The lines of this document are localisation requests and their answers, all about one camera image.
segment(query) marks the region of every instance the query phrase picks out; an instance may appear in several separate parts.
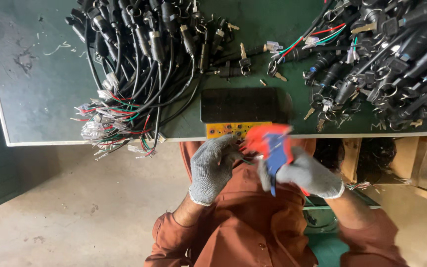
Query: gloved hand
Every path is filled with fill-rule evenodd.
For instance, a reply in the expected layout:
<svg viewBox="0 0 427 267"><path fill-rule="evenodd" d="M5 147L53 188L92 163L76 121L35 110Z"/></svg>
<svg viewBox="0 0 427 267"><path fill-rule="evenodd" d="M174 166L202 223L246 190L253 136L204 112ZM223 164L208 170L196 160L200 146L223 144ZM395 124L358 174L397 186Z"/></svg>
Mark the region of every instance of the gloved hand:
<svg viewBox="0 0 427 267"><path fill-rule="evenodd" d="M293 182L307 192L324 199L335 199L342 195L345 187L342 179L331 173L316 159L309 156L300 147L291 149L294 161L290 165L283 165L276 173L276 182ZM258 165L258 175L264 191L270 191L270 175L265 161Z"/></svg>
<svg viewBox="0 0 427 267"><path fill-rule="evenodd" d="M192 156L189 194L193 202L209 206L227 185L233 163L243 158L236 142L237 136L233 134L209 139Z"/></svg>

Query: wire pile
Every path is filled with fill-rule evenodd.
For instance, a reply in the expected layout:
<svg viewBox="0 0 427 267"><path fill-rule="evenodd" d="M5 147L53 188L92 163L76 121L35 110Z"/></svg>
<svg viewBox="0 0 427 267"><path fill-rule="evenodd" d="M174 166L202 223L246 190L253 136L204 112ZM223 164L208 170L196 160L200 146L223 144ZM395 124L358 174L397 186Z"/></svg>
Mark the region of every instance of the wire pile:
<svg viewBox="0 0 427 267"><path fill-rule="evenodd" d="M427 118L427 0L328 0L304 34L273 56L268 74L312 52L317 61L303 73L312 107L305 119L319 111L318 132L327 122L340 127L366 102L379 129Z"/></svg>
<svg viewBox="0 0 427 267"><path fill-rule="evenodd" d="M194 100L203 73L222 38L211 36L225 19L206 21L197 2L164 0L79 0L67 24L85 43L88 65L99 99L76 109L86 122L82 137L100 150L102 158L140 139L143 153L154 155L165 137L161 128ZM103 73L94 66L97 56ZM183 105L169 117L164 107ZM146 141L154 139L150 147Z"/></svg>

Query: smartphone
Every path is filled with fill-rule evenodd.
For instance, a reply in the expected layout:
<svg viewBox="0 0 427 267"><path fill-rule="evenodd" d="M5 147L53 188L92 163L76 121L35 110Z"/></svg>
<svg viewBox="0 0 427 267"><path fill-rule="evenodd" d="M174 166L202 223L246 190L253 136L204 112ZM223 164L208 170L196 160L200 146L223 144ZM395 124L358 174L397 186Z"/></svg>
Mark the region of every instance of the smartphone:
<svg viewBox="0 0 427 267"><path fill-rule="evenodd" d="M203 123L274 122L277 113L276 88L205 89L200 95Z"/></svg>

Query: brown shirt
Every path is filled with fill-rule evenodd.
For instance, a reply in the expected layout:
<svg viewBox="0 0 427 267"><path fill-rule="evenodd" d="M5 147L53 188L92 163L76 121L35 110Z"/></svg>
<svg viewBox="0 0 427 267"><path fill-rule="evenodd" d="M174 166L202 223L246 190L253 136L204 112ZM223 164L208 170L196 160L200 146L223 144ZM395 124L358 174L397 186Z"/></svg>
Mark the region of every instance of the brown shirt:
<svg viewBox="0 0 427 267"><path fill-rule="evenodd" d="M315 150L314 139L294 142L310 154ZM201 144L181 143L191 180L190 158ZM238 162L233 178L195 225L179 225L170 212L157 219L153 227L155 243L144 265L313 266L317 259L303 234L304 203L304 195L292 184L277 185L277 197L264 193L256 166ZM341 266L406 266L394 245L398 229L385 212L373 212L376 221L367 228L340 226L340 238L350 246L350 251L341 257Z"/></svg>

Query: red wire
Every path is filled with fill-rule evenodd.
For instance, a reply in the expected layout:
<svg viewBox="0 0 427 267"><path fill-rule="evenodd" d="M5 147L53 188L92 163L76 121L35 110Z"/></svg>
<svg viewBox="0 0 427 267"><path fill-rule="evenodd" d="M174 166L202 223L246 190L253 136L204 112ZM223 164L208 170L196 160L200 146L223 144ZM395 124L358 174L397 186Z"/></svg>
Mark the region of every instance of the red wire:
<svg viewBox="0 0 427 267"><path fill-rule="evenodd" d="M293 45L288 51L286 51L281 57L284 58L291 50L293 50L294 47L296 47L302 40L304 39L304 37L301 36L301 39L295 44Z"/></svg>
<svg viewBox="0 0 427 267"><path fill-rule="evenodd" d="M322 30L322 31L317 31L317 32L311 33L311 35L315 35L315 34L319 34L319 33L323 33L323 32L328 32L328 31L331 31L331 30L335 30L335 29L340 28L340 27L342 27L344 25L345 25L345 23L342 23L341 25L339 25L337 27L333 27L333 28L330 28L330 29L325 29L325 30Z"/></svg>
<svg viewBox="0 0 427 267"><path fill-rule="evenodd" d="M113 97L114 99L116 99L116 100L130 100L131 98L117 98L112 92L110 92L110 94L111 94L111 97Z"/></svg>
<svg viewBox="0 0 427 267"><path fill-rule="evenodd" d="M130 134L145 134L145 133L151 131L151 128L149 128L148 130L141 131L141 132L130 132L130 131L127 131L127 130L123 130L123 131L124 132L128 132Z"/></svg>
<svg viewBox="0 0 427 267"><path fill-rule="evenodd" d="M87 112L92 112L93 110L95 110L96 108L94 108L94 109L89 109L89 110L82 110L82 112L83 113L87 113Z"/></svg>
<svg viewBox="0 0 427 267"><path fill-rule="evenodd" d="M144 129L146 129L146 124L148 124L148 120L149 120L149 117L150 117L151 115L148 115L148 117L147 117L147 119L146 119L146 122L144 123L144 128L143 128L143 130Z"/></svg>
<svg viewBox="0 0 427 267"><path fill-rule="evenodd" d="M121 141L121 140L124 140L124 139L126 139L126 138L121 138L120 140L116 140L116 141L114 141L114 142L111 142L111 143L104 143L104 144L100 144L100 145L109 145L109 144L114 144L114 143L117 143L117 142L119 142L119 141Z"/></svg>

